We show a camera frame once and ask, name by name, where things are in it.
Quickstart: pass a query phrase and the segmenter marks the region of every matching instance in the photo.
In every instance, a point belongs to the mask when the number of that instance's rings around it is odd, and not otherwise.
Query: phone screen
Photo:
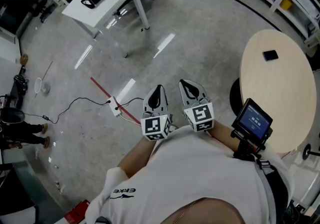
[[[263,55],[266,61],[271,61],[279,58],[275,50],[263,52]]]

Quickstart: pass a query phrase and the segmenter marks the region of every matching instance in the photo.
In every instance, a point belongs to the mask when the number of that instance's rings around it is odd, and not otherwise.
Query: red object
[[[75,208],[73,208],[70,212],[68,212],[64,218],[70,224],[77,224],[81,222],[85,218],[86,210],[89,206],[89,201],[84,200],[80,204],[78,204]]]

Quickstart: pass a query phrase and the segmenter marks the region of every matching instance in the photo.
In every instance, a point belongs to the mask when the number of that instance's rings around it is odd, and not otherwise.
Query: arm
[[[240,141],[239,139],[232,138],[230,136],[232,130],[229,127],[219,123],[218,121],[214,121],[214,127],[209,129],[208,132],[212,137],[216,138],[232,151],[235,152],[238,150]]]
[[[120,161],[118,167],[124,170],[129,179],[147,165],[155,144],[142,138]]]

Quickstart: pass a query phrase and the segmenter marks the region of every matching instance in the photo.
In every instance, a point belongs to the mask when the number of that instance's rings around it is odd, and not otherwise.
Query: gray concrete floor
[[[301,36],[282,16],[270,14],[268,3],[242,1],[268,17],[303,48]],[[117,17],[109,28],[114,39],[129,52],[126,59],[110,38],[100,34],[93,40],[71,18],[62,15],[64,7],[56,8],[44,24],[38,18],[33,19],[21,41],[23,52],[29,55],[26,68],[30,80],[23,110],[56,121],[57,115],[77,97],[100,103],[107,100],[91,78],[113,96],[134,79],[134,86],[121,103],[134,97],[143,98],[161,83],[166,89],[173,120],[182,126],[187,123],[181,111],[178,81],[187,78],[203,83],[213,102],[215,118],[230,126],[235,115],[230,107],[229,92],[239,77],[243,50],[257,31],[272,26],[234,0],[142,0],[142,4],[151,25],[149,30],[142,31],[132,3],[125,7],[128,12]],[[159,45],[169,35],[174,38],[154,58]],[[89,45],[92,50],[75,69]],[[49,66],[45,81],[50,82],[50,93],[35,97],[34,82],[44,76]],[[316,73],[315,78],[318,86],[320,73]],[[141,107],[141,101],[137,100],[126,109],[140,119]],[[305,141],[311,141],[315,148],[319,145],[319,120],[317,112]],[[44,122],[30,116],[27,121]],[[139,126],[121,117],[115,118],[108,106],[86,100],[74,103],[56,125],[49,124],[48,135],[52,140],[49,149],[28,145],[23,150],[49,193],[67,210],[80,200],[92,200],[103,187],[107,169],[115,167],[142,136]],[[288,166],[296,166],[291,168],[295,176],[295,198],[308,204],[320,187],[319,159],[310,157],[298,163],[298,158],[296,152],[284,160]],[[55,181],[60,183],[61,193]],[[308,192],[311,183],[313,191]]]

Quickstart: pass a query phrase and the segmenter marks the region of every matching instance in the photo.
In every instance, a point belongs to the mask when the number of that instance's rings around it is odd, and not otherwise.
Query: yellow item
[[[292,4],[293,4],[292,0],[282,0],[280,3],[280,7],[283,10],[288,10],[292,6]]]

